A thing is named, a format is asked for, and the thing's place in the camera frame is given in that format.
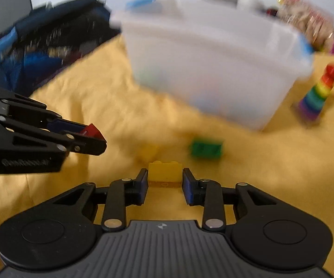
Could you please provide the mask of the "dark blue baby stroller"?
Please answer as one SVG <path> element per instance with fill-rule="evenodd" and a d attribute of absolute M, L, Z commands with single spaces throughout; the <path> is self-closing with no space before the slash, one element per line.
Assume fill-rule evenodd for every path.
<path fill-rule="evenodd" d="M 120 33 L 101 0 L 69 0 L 32 10 L 0 34 L 0 87 L 23 96 Z"/>

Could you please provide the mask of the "yellow building block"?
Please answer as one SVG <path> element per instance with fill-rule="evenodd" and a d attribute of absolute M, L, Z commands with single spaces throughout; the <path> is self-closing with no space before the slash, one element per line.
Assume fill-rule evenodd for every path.
<path fill-rule="evenodd" d="M 159 188 L 179 188 L 182 185 L 183 166 L 172 161 L 154 161 L 148 166 L 148 185 Z"/>

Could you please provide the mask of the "white round ball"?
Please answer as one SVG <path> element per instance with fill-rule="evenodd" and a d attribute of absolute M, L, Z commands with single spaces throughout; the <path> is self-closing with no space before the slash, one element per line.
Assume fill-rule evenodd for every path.
<path fill-rule="evenodd" d="M 260 0 L 237 0 L 237 9 L 253 11 L 261 8 Z"/>

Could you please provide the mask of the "clear bag of snacks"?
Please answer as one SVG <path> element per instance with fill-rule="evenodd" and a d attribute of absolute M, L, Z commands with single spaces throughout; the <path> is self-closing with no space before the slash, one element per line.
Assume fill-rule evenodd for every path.
<path fill-rule="evenodd" d="M 334 45 L 334 17 L 308 0 L 277 0 L 277 17 L 303 33 L 316 51 L 330 53 Z"/>

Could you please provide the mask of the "red toy truck block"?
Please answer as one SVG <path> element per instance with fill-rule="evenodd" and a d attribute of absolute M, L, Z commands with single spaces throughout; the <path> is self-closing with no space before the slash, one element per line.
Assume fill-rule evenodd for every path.
<path fill-rule="evenodd" d="M 83 136 L 92 137 L 96 139 L 104 139 L 101 131 L 99 131 L 98 128 L 94 126 L 94 124 L 90 124 L 86 126 L 85 128 L 83 128 L 80 131 L 80 134 Z"/>

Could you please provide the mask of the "green square building block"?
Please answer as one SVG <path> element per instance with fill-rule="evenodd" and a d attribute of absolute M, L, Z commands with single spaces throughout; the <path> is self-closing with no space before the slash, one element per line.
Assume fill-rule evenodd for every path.
<path fill-rule="evenodd" d="M 190 155 L 200 159 L 219 159 L 223 143 L 208 139 L 194 139 L 190 145 Z"/>

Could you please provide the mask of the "white plastic storage bin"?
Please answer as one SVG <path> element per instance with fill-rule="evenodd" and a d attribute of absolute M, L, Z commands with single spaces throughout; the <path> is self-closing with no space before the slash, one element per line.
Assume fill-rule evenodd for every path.
<path fill-rule="evenodd" d="M 135 0 L 110 23 L 121 29 L 138 84 L 253 130 L 313 71 L 301 33 L 224 3 Z"/>

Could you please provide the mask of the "yellow quilted cloth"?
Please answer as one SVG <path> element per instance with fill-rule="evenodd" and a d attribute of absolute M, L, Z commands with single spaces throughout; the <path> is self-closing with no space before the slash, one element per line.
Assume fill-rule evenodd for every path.
<path fill-rule="evenodd" d="M 138 86 L 117 36 L 33 94 L 65 119 L 94 124 L 107 140 L 106 152 L 71 154 L 58 173 L 0 175 L 0 224 L 78 184 L 107 186 L 135 177 L 153 161 L 176 161 L 197 178 L 258 187 L 324 221 L 334 238 L 334 89 L 316 126 L 302 124 L 292 108 L 329 63 L 333 55 L 315 54 L 310 79 L 295 83 L 266 128 L 256 132 Z M 194 139 L 222 142 L 221 158 L 193 158 Z M 334 243 L 325 269 L 334 274 Z"/>

